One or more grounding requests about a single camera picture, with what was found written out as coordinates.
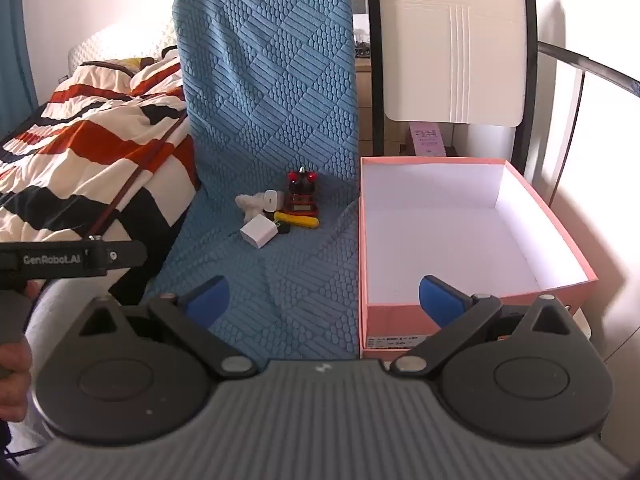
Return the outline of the person's left hand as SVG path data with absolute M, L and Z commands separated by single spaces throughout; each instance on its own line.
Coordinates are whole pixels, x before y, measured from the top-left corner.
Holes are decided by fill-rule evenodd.
M 4 422 L 22 422 L 28 412 L 28 394 L 32 375 L 32 348 L 24 334 L 17 341 L 2 344 L 1 366 L 10 374 L 1 379 L 0 411 Z

